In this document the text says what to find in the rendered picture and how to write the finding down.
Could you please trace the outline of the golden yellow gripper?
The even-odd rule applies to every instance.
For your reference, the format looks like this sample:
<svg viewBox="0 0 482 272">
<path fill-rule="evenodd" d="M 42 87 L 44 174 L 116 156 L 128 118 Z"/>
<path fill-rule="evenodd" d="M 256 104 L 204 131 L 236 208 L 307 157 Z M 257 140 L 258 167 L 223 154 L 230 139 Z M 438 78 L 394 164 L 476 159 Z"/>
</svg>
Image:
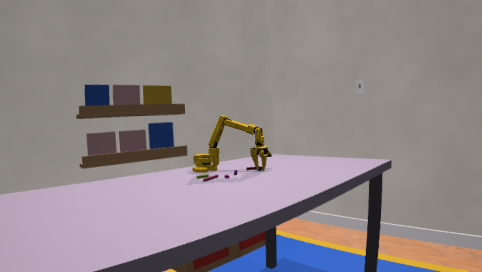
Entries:
<svg viewBox="0 0 482 272">
<path fill-rule="evenodd" d="M 265 167 L 266 167 L 266 159 L 267 157 L 271 157 L 272 154 L 269 152 L 269 150 L 267 149 L 268 147 L 264 147 L 264 146 L 256 146 L 256 147 L 251 147 L 251 157 L 254 161 L 254 164 L 255 164 L 255 167 L 256 169 L 258 170 L 259 168 L 259 165 L 258 165 L 258 155 L 261 157 L 262 159 L 262 171 L 264 171 Z M 269 152 L 269 153 L 268 153 Z M 266 155 L 265 155 L 266 154 Z"/>
</svg>

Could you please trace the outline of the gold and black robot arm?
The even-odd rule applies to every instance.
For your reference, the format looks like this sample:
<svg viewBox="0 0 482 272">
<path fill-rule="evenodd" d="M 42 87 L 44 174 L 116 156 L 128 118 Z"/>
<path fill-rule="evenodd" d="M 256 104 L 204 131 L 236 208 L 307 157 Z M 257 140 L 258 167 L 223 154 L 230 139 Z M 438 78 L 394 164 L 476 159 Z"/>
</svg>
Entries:
<svg viewBox="0 0 482 272">
<path fill-rule="evenodd" d="M 219 140 L 221 138 L 224 126 L 229 126 L 235 129 L 239 129 L 245 131 L 249 134 L 255 134 L 255 145 L 256 146 L 264 146 L 264 136 L 262 128 L 257 127 L 256 125 L 249 124 L 245 125 L 233 120 L 228 119 L 228 117 L 224 115 L 220 115 L 217 125 L 213 131 L 211 139 L 209 141 L 209 154 L 198 154 L 195 155 L 195 162 L 196 167 L 193 167 L 192 170 L 198 173 L 206 173 L 208 170 L 210 171 L 218 171 L 217 166 L 219 165 L 219 147 L 217 147 Z M 258 143 L 257 143 L 258 142 Z M 205 155 L 205 157 L 204 157 Z M 212 157 L 212 158 L 211 158 Z M 213 164 L 211 162 L 213 161 Z M 206 164 L 206 165 L 205 165 Z M 210 167 L 210 168 L 206 168 Z M 211 168 L 215 167 L 215 168 Z"/>
</svg>

